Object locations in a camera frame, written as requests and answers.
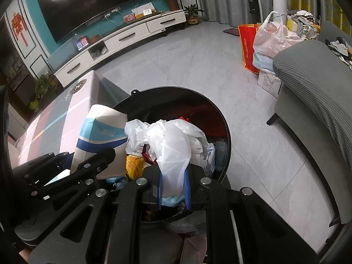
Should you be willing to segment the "black round trash bin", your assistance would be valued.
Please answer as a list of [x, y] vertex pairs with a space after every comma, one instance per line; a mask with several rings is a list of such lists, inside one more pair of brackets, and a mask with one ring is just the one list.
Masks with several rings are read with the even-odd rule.
[[187, 164], [223, 182], [231, 157], [229, 126], [219, 108], [191, 89], [165, 86], [131, 95], [115, 105], [128, 122], [126, 154], [141, 165], [157, 164], [163, 197], [159, 212], [147, 212], [145, 223], [173, 222], [190, 213]]

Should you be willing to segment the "potted plant by cabinet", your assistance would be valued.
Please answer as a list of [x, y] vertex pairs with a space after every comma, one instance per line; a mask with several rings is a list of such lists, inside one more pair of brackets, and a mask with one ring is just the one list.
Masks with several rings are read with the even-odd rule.
[[204, 10], [200, 9], [197, 4], [191, 4], [184, 7], [184, 12], [188, 25], [193, 26], [199, 24], [199, 13], [203, 13]]

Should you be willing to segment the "red orange shopping bag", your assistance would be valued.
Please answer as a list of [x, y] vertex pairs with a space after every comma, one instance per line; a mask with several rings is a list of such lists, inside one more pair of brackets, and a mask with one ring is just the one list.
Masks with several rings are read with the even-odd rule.
[[242, 24], [238, 26], [242, 47], [243, 67], [256, 75], [259, 74], [260, 70], [252, 63], [254, 54], [253, 44], [258, 28], [259, 26], [257, 24]]

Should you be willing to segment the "red snack wrapper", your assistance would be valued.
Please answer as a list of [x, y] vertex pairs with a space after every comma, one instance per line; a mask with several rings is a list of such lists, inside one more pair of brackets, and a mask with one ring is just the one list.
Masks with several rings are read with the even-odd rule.
[[146, 163], [148, 163], [150, 165], [156, 164], [156, 162], [154, 160], [152, 160], [152, 158], [150, 157], [150, 155], [147, 152], [147, 144], [144, 144], [141, 154], [142, 154], [142, 157]]

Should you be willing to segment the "white tv cabinet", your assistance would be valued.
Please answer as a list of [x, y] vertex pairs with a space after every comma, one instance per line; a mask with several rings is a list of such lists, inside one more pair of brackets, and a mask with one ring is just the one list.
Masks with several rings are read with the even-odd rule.
[[163, 33], [167, 28], [186, 22], [183, 10], [155, 13], [149, 17], [134, 20], [131, 24], [105, 36], [59, 68], [54, 76], [65, 88], [87, 70], [98, 65], [108, 57], [126, 49], [137, 42]]

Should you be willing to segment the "dark planter with plants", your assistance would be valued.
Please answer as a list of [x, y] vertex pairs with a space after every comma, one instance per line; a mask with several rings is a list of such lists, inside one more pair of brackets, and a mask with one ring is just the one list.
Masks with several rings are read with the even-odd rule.
[[57, 96], [57, 78], [52, 73], [44, 73], [35, 82], [35, 93], [30, 98], [29, 110], [43, 110]]

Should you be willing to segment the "pink white plastic bag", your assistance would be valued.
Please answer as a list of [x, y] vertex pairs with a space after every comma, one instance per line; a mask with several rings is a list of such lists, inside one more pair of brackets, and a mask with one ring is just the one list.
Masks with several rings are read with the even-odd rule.
[[282, 50], [302, 41], [302, 38], [283, 24], [279, 13], [272, 11], [255, 35], [252, 65], [259, 70], [269, 70], [273, 73], [274, 57]]

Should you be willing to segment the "black upright vacuum cleaner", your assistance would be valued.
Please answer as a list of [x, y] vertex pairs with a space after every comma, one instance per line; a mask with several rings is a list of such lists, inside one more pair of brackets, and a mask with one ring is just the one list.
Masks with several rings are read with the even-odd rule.
[[248, 0], [249, 4], [249, 13], [252, 17], [252, 22], [262, 23], [262, 14], [261, 14], [261, 2], [260, 0]]

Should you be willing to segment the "grey sofa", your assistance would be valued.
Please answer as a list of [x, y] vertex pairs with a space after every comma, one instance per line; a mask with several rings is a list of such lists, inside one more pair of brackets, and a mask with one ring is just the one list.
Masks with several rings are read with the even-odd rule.
[[320, 38], [278, 53], [273, 70], [283, 86], [267, 121], [284, 121], [324, 175], [338, 208], [337, 219], [351, 222], [351, 70], [325, 42], [351, 36], [322, 23]]

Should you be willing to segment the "plaid table cloth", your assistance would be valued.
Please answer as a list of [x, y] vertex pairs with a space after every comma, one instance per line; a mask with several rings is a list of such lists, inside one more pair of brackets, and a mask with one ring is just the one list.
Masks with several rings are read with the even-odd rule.
[[90, 71], [68, 86], [32, 121], [15, 145], [9, 144], [11, 166], [48, 153], [73, 153], [90, 108], [113, 108], [129, 94], [100, 73]]

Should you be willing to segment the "white paper roll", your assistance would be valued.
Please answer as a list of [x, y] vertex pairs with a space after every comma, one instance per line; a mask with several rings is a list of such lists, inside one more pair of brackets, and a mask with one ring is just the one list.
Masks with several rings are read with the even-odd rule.
[[273, 10], [278, 12], [284, 23], [286, 23], [286, 15], [288, 11], [287, 0], [273, 0]]

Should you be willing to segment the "yellow chips bag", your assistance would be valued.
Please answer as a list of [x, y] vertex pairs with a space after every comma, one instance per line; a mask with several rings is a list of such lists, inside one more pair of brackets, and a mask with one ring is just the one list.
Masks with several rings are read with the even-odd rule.
[[126, 174], [132, 181], [142, 177], [143, 171], [150, 166], [143, 157], [127, 155], [126, 157]]

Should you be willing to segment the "red chinese knot decoration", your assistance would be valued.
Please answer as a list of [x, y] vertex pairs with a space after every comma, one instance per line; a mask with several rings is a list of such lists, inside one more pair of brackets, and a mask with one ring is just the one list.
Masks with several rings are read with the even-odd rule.
[[16, 41], [18, 41], [18, 37], [20, 36], [25, 46], [28, 46], [28, 42], [23, 34], [23, 31], [27, 30], [27, 26], [24, 21], [24, 18], [20, 13], [13, 13], [13, 18], [11, 20], [11, 29], [13, 31]]

